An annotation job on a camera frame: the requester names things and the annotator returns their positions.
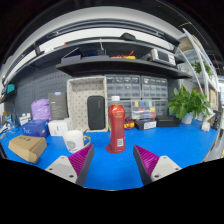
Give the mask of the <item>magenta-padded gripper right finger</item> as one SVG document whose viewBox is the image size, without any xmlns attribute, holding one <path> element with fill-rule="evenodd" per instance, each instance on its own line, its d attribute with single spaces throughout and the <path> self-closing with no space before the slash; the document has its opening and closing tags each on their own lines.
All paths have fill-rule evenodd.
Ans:
<svg viewBox="0 0 224 224">
<path fill-rule="evenodd" d="M 133 147 L 133 155 L 143 185 L 148 185 L 180 170 L 180 167 L 167 155 L 157 156 L 137 145 Z"/>
</svg>

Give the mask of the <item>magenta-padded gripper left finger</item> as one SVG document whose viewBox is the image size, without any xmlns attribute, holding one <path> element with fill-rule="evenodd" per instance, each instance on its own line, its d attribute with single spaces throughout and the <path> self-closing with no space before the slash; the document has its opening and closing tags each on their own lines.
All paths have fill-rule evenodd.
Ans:
<svg viewBox="0 0 224 224">
<path fill-rule="evenodd" d="M 93 156 L 94 145 L 91 144 L 69 157 L 60 156 L 46 171 L 83 187 Z"/>
</svg>

